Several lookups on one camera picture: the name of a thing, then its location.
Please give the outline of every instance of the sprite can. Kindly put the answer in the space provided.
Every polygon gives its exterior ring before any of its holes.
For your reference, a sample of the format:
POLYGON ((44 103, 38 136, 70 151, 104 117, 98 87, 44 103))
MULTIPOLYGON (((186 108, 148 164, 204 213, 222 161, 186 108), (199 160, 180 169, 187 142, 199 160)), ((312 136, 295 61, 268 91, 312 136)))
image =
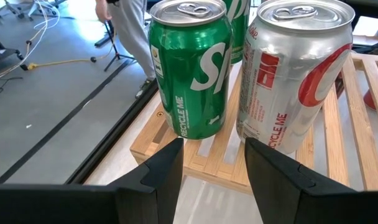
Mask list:
POLYGON ((150 51, 168 125, 203 139, 225 120, 232 27, 220 0, 160 1, 150 9, 150 51))
POLYGON ((249 25, 250 0, 224 0, 228 8, 228 19, 233 29, 231 63, 242 60, 244 37, 249 25))

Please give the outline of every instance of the gray pants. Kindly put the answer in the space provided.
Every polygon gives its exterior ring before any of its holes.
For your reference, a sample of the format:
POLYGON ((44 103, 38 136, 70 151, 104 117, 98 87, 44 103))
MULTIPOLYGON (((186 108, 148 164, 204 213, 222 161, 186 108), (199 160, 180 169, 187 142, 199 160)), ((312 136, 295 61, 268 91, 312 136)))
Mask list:
POLYGON ((120 0, 108 4, 112 23, 124 48, 134 56, 149 80, 155 78, 149 42, 144 31, 147 0, 120 0))

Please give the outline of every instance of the can lid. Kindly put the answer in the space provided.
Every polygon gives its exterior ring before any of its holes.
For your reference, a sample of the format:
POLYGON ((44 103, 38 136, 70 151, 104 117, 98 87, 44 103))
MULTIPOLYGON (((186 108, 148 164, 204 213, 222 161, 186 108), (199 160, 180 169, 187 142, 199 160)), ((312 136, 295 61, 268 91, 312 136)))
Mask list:
POLYGON ((177 27, 207 24, 225 14, 226 5, 221 0, 163 0, 150 9, 154 20, 177 27))
POLYGON ((261 20, 294 30, 328 30, 352 22, 351 6, 336 0, 270 0, 258 9, 261 20))

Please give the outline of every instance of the coca-cola can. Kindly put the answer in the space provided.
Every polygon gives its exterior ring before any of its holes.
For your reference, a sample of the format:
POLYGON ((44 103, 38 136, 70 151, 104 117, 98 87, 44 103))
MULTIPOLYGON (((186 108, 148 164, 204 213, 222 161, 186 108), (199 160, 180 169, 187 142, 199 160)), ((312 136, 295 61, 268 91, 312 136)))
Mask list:
POLYGON ((352 47, 354 10, 335 0, 269 0, 244 43, 236 129, 289 154, 316 118, 352 47))

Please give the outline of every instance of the soda can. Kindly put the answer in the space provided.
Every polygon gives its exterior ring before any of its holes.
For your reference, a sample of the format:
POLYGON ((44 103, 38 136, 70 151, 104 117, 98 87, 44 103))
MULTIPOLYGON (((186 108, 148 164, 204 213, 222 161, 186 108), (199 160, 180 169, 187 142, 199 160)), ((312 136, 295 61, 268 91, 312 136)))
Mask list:
POLYGON ((160 1, 150 9, 149 42, 168 125, 203 139, 225 120, 232 27, 219 0, 160 1))
POLYGON ((228 8, 228 19, 233 29, 233 46, 231 63, 242 60, 244 36, 249 24, 251 0, 224 0, 228 8))
POLYGON ((335 0, 268 0, 246 34, 236 129, 297 150, 352 47, 354 10, 335 0))

